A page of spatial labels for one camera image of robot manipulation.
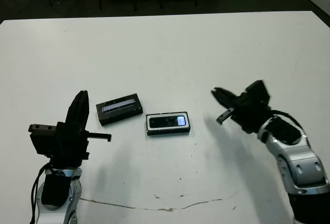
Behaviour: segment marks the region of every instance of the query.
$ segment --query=black rectangular case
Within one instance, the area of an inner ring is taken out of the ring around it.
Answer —
[[[129,103],[129,106],[119,106],[115,107],[112,110],[106,110],[107,112],[104,111],[104,108],[106,108],[107,106],[114,106],[125,101],[131,101],[132,103]],[[100,124],[102,126],[143,113],[142,105],[136,93],[108,102],[104,102],[102,104],[97,104],[96,109],[98,120],[100,121]]]
[[[185,113],[186,114],[188,127],[180,127],[180,128],[176,128],[176,129],[173,129],[173,128],[169,127],[168,129],[163,129],[163,130],[149,130],[148,129],[148,116],[166,115],[166,114],[179,114],[179,113]],[[146,123],[146,133],[147,133],[147,135],[162,135],[162,134],[175,134],[175,133],[189,133],[190,132],[190,121],[189,121],[188,113],[186,111],[149,114],[149,115],[145,116],[145,123]]]

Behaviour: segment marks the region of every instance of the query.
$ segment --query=phone screen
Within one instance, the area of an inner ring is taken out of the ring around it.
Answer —
[[[185,126],[186,119],[184,116],[152,117],[149,119],[149,124],[151,128],[178,127]]]

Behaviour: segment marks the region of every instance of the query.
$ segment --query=wire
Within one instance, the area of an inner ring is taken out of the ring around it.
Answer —
[[[41,174],[46,170],[51,167],[50,163],[47,163],[41,169],[39,170],[38,176],[33,183],[32,186],[32,191],[31,191],[31,206],[32,206],[32,218],[30,221],[30,224],[35,224],[36,223],[36,206],[37,206],[37,193],[38,193],[38,183],[39,183],[39,178]]]
[[[282,115],[282,116],[284,116],[286,118],[289,118],[295,125],[297,125],[299,128],[301,128],[302,130],[304,130],[303,127],[298,123],[298,121],[295,120],[288,113],[285,113],[285,112],[279,111],[279,110],[275,110],[275,109],[271,110],[271,113],[274,114],[274,115]]]

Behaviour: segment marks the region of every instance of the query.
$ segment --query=white table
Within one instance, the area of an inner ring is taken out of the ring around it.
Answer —
[[[271,106],[299,120],[330,175],[329,44],[312,12],[5,21],[2,223],[29,222],[32,183],[48,161],[28,126],[64,121],[83,89],[87,130],[113,137],[90,142],[82,197],[135,209],[80,200],[80,224],[291,223],[275,159],[256,135],[215,122],[225,109],[210,90],[239,94],[263,79]],[[95,105],[132,93],[144,114],[101,127]],[[147,137],[145,114],[172,111],[188,112],[189,136]]]

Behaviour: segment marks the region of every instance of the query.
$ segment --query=crack on table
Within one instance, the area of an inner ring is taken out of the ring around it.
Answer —
[[[232,196],[234,196],[237,192],[231,194],[227,199],[231,198]],[[120,205],[120,204],[114,204],[114,203],[108,203],[108,202],[100,202],[100,201],[95,201],[95,200],[90,200],[90,199],[85,199],[85,198],[81,198],[81,201],[86,201],[86,202],[92,202],[92,203],[98,203],[98,204],[103,204],[103,205],[109,205],[109,206],[115,206],[115,207],[124,207],[126,209],[130,209],[130,210],[147,210],[147,211],[166,211],[166,212],[173,212],[174,210],[185,210],[189,207],[193,207],[195,205],[199,205],[199,204],[204,204],[204,203],[210,203],[210,202],[217,202],[217,201],[222,201],[222,198],[219,199],[212,199],[212,200],[208,200],[208,201],[203,201],[203,202],[196,202],[194,204],[188,205],[186,207],[182,207],[182,208],[174,208],[171,207],[169,209],[147,209],[147,208],[140,208],[140,207],[131,207],[131,206],[125,206],[125,205]]]

